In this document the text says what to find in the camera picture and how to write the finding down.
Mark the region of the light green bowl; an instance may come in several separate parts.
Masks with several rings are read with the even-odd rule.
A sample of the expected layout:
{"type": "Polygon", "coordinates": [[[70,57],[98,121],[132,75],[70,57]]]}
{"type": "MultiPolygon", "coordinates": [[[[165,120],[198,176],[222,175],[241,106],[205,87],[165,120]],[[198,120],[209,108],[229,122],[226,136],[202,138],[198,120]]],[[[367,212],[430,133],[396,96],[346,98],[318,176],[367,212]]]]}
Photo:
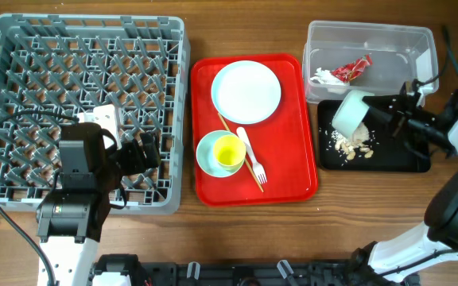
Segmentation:
{"type": "Polygon", "coordinates": [[[369,110],[363,98],[374,96],[373,93],[365,91],[350,91],[336,111],[332,119],[332,127],[345,138],[350,138],[369,110]]]}

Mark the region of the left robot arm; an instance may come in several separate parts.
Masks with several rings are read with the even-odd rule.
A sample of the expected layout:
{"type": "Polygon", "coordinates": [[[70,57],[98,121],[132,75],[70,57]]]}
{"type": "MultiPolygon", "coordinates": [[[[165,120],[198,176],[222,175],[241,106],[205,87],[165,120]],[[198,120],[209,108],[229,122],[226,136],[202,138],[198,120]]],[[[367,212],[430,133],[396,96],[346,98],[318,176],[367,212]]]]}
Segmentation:
{"type": "Polygon", "coordinates": [[[37,235],[45,259],[40,263],[40,285],[151,285],[151,275],[135,254],[98,257],[103,224],[111,209],[109,199],[122,190],[124,176],[143,173],[161,163],[157,135],[107,148],[113,135],[92,122],[66,126],[60,133],[62,169],[53,189],[37,208],[37,235]]]}

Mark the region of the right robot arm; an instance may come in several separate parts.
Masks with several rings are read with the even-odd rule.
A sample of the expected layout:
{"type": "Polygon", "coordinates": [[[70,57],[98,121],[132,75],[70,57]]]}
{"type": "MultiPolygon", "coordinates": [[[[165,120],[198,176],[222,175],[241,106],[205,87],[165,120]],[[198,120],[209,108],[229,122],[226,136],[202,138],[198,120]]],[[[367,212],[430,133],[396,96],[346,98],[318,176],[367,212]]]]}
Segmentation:
{"type": "MultiPolygon", "coordinates": [[[[458,89],[441,114],[424,111],[418,95],[364,97],[368,115],[385,131],[412,149],[423,141],[458,156],[458,89]]],[[[458,171],[437,192],[428,205],[423,221],[398,237],[372,242],[357,249],[346,264],[349,285],[400,284],[422,269],[458,261],[458,171]]]]}

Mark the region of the yellow plastic cup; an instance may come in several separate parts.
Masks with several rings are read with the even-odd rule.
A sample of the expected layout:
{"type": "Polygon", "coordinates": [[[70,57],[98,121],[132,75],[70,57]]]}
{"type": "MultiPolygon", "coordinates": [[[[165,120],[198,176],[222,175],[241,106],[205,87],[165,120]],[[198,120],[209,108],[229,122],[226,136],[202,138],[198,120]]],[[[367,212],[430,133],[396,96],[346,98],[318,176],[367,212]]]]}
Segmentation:
{"type": "Polygon", "coordinates": [[[234,172],[245,160],[246,146],[236,135],[224,135],[215,141],[213,156],[222,169],[234,172]]]}

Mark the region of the red snack wrapper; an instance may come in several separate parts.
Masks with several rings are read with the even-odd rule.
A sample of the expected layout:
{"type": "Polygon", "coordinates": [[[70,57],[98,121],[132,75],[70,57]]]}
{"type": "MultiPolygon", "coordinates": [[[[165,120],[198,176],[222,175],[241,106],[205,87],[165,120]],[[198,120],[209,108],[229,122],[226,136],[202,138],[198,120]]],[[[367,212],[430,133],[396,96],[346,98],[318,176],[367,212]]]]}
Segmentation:
{"type": "Polygon", "coordinates": [[[336,77],[343,83],[350,83],[353,79],[361,76],[367,67],[373,64],[371,56],[366,54],[365,56],[339,67],[335,70],[330,71],[331,75],[336,77]]]}

